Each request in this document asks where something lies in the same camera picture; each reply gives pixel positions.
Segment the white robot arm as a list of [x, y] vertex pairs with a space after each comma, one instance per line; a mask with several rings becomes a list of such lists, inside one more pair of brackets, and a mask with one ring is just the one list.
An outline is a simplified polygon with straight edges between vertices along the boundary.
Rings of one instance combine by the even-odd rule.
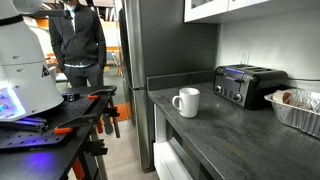
[[0, 1], [0, 121], [16, 121], [60, 105], [37, 35], [24, 21], [42, 0]]

